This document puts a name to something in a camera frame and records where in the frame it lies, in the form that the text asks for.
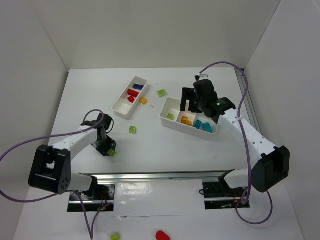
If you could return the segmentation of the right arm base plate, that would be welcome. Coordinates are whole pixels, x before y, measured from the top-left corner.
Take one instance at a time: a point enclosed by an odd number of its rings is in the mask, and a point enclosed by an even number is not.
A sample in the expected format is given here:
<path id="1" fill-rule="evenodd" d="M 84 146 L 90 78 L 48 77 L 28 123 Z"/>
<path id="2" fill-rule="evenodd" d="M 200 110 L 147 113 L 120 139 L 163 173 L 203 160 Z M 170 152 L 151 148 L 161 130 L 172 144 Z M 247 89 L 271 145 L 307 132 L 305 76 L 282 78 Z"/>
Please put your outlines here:
<path id="1" fill-rule="evenodd" d="M 245 189 L 229 188 L 221 182 L 203 182 L 199 194 L 204 197 L 206 210 L 235 209 L 241 202 Z"/>

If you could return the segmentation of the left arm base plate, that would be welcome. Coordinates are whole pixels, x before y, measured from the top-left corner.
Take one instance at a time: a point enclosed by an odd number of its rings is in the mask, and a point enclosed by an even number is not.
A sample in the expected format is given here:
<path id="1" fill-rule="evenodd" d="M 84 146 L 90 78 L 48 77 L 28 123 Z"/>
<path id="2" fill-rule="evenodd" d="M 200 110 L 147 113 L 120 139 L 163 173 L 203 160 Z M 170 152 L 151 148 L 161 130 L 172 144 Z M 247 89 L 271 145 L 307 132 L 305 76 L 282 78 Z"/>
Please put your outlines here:
<path id="1" fill-rule="evenodd" d="M 116 185 L 114 183 L 98 184 L 93 192 L 80 191 L 80 199 L 83 202 L 86 212 L 113 212 Z M 82 205 L 79 197 L 74 193 L 70 193 L 67 212 L 82 212 Z"/>

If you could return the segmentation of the red rounded lego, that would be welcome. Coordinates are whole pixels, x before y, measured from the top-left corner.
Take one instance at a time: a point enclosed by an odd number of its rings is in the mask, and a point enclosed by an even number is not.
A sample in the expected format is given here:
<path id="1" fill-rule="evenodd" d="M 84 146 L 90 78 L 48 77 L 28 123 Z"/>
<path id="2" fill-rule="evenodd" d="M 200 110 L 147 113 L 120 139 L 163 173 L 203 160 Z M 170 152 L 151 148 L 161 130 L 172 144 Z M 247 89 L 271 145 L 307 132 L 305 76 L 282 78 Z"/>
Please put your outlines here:
<path id="1" fill-rule="evenodd" d="M 127 90 L 127 94 L 130 95 L 130 96 L 132 96 L 132 97 L 134 97 L 134 98 L 136 98 L 136 97 L 139 95 L 139 92 L 138 92 L 138 91 L 135 91 L 135 90 L 133 90 L 133 89 L 128 89 L 128 90 Z"/>

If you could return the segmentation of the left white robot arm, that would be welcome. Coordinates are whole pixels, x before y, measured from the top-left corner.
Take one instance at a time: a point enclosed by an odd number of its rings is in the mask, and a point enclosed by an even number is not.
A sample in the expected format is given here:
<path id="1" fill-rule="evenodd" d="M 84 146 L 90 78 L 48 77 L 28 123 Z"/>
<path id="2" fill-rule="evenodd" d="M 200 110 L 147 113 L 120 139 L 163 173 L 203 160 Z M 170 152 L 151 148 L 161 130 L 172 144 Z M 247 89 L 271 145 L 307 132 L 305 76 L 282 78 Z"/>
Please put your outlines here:
<path id="1" fill-rule="evenodd" d="M 76 134 L 50 146 L 39 146 L 29 174 L 29 186 L 58 195 L 79 191 L 94 197 L 99 188 L 98 179 L 86 173 L 72 173 L 72 160 L 88 146 L 103 157 L 112 156 L 117 144 L 108 133 L 113 126 L 113 118 L 100 113 L 96 120 L 84 120 Z"/>

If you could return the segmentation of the red rectangular lego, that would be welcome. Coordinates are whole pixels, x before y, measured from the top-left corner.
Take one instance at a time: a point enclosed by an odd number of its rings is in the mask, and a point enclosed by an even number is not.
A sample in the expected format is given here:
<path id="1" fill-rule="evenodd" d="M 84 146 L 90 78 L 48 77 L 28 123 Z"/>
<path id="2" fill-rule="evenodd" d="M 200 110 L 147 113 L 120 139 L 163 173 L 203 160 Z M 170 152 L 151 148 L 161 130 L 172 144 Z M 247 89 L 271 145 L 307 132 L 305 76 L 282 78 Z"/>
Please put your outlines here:
<path id="1" fill-rule="evenodd" d="M 130 102 L 130 103 L 133 103 L 135 101 L 135 98 L 133 96 L 130 96 L 127 98 L 127 100 Z"/>

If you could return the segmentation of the pale green small lego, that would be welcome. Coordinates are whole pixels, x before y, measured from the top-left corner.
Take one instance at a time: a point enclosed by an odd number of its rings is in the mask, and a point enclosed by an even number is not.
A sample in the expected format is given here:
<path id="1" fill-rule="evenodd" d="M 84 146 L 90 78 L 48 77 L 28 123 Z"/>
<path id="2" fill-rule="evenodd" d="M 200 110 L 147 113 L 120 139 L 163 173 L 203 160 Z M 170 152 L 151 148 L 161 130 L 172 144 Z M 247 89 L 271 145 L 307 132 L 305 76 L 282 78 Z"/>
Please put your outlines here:
<path id="1" fill-rule="evenodd" d="M 174 119 L 174 115 L 171 114 L 171 113 L 169 113 L 169 114 L 167 115 L 167 118 L 170 119 L 170 120 L 173 120 L 173 119 Z"/>

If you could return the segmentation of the dark blue lego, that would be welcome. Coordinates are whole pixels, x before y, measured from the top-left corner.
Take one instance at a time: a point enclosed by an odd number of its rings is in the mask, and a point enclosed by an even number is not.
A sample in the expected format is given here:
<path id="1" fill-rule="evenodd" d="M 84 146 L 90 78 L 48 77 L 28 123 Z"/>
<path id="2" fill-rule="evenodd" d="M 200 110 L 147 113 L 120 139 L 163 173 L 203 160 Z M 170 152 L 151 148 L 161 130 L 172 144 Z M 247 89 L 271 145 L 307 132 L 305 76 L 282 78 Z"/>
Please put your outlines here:
<path id="1" fill-rule="evenodd" d="M 134 84 L 133 88 L 136 89 L 136 90 L 142 90 L 144 88 L 144 86 L 141 85 L 141 84 Z"/>

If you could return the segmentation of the orange lego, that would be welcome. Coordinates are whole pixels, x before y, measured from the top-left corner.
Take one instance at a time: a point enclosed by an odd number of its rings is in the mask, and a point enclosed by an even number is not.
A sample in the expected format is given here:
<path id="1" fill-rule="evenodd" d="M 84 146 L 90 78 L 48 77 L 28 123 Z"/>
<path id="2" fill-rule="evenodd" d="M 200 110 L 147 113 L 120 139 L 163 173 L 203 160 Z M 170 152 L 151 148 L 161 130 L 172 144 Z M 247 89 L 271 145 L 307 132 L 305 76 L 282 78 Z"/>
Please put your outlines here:
<path id="1" fill-rule="evenodd" d="M 188 121 L 188 120 L 189 120 L 189 118 L 187 116 L 182 116 L 180 122 L 182 124 L 186 124 L 186 121 Z"/>

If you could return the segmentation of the teal lego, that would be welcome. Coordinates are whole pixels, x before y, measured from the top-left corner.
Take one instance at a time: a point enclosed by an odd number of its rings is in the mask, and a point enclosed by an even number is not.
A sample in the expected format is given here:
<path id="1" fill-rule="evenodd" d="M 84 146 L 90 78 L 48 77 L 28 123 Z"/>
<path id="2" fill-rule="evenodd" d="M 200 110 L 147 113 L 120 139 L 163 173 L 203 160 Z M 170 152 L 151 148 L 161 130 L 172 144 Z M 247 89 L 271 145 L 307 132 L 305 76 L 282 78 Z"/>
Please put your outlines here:
<path id="1" fill-rule="evenodd" d="M 201 124 L 201 128 L 205 132 L 208 132 L 208 133 L 212 133 L 213 132 L 212 127 L 208 122 L 202 123 Z"/>
<path id="2" fill-rule="evenodd" d="M 200 129 L 201 126 L 202 126 L 202 121 L 198 119 L 194 121 L 193 127 L 195 127 L 196 129 Z"/>

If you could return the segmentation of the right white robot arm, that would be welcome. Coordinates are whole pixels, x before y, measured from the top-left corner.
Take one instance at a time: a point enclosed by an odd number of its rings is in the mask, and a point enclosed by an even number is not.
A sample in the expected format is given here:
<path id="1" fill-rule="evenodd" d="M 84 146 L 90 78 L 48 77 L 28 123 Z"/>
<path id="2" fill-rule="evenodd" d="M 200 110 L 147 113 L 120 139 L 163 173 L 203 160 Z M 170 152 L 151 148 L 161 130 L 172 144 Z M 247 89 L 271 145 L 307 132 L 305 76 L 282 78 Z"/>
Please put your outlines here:
<path id="1" fill-rule="evenodd" d="M 196 81 L 192 88 L 182 88 L 180 110 L 203 113 L 245 147 L 248 167 L 222 175 L 230 189 L 254 187 L 265 193 L 289 176 L 290 151 L 263 137 L 228 98 L 219 98 L 209 79 Z"/>

